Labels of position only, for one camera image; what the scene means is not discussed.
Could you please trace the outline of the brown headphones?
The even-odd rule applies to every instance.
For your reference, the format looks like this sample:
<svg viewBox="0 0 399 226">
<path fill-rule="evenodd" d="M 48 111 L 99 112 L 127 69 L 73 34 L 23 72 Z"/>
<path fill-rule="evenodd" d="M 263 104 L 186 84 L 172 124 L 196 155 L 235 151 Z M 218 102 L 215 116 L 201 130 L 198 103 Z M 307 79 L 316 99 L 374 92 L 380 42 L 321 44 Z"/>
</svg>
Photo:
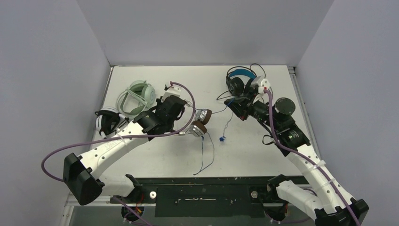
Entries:
<svg viewBox="0 0 399 226">
<path fill-rule="evenodd" d="M 188 100 L 185 101 L 188 107 L 191 107 L 195 110 L 195 117 L 194 121 L 191 122 L 188 129 L 186 131 L 179 132 L 177 135 L 185 136 L 186 134 L 192 134 L 195 137 L 204 136 L 207 133 L 207 128 L 205 126 L 210 121 L 213 112 L 210 109 L 194 108 L 193 104 L 190 101 Z"/>
</svg>

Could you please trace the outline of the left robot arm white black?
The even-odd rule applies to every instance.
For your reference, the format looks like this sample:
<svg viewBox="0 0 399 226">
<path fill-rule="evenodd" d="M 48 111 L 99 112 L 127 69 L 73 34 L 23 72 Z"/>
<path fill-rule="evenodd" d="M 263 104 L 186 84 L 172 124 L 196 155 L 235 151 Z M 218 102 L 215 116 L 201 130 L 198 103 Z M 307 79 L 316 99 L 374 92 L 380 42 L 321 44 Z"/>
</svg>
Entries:
<svg viewBox="0 0 399 226">
<path fill-rule="evenodd" d="M 148 111 L 139 113 L 121 132 L 102 140 L 103 144 L 79 156 L 64 159 L 63 181 L 80 205 L 99 196 L 120 196 L 136 202 L 141 195 L 138 182 L 131 175 L 105 176 L 103 173 L 117 160 L 155 137 L 171 134 L 187 101 L 171 95 Z"/>
</svg>

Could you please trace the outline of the white black headphones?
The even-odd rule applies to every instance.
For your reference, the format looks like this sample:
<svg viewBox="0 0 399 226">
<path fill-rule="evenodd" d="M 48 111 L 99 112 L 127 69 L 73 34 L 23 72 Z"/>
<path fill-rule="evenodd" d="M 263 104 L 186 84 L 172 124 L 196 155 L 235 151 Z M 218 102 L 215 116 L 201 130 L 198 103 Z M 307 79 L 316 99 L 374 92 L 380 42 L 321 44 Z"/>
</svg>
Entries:
<svg viewBox="0 0 399 226">
<path fill-rule="evenodd" d="M 103 139 L 114 132 L 126 122 L 129 118 L 119 112 L 115 107 L 103 107 L 95 112 L 96 130 Z"/>
</svg>

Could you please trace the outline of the black blue headphones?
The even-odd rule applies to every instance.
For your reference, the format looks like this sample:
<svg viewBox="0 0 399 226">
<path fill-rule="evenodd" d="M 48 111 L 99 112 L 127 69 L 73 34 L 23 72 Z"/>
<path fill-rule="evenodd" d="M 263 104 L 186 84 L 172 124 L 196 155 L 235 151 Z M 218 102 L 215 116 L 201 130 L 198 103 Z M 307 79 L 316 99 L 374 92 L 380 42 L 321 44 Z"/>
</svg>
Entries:
<svg viewBox="0 0 399 226">
<path fill-rule="evenodd" d="M 242 76 L 248 78 L 247 84 L 244 84 L 244 81 L 241 79 Z M 230 94 L 239 96 L 245 92 L 246 86 L 251 84 L 255 78 L 257 78 L 257 75 L 252 69 L 243 66 L 234 66 L 227 71 L 225 82 Z"/>
</svg>

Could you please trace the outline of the mint green headphones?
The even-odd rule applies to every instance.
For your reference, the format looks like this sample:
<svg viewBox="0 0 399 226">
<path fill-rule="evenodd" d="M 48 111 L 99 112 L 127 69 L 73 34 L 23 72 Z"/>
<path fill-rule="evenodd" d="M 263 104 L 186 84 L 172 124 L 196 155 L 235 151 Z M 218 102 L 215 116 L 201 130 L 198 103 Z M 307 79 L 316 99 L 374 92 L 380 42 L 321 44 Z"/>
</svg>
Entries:
<svg viewBox="0 0 399 226">
<path fill-rule="evenodd" d="M 132 98 L 138 102 L 138 107 L 127 111 L 124 105 L 128 98 Z M 156 92 L 154 87 L 146 80 L 136 80 L 130 84 L 117 98 L 116 108 L 119 112 L 127 117 L 134 117 L 142 111 L 148 110 L 152 107 L 156 99 Z"/>
</svg>

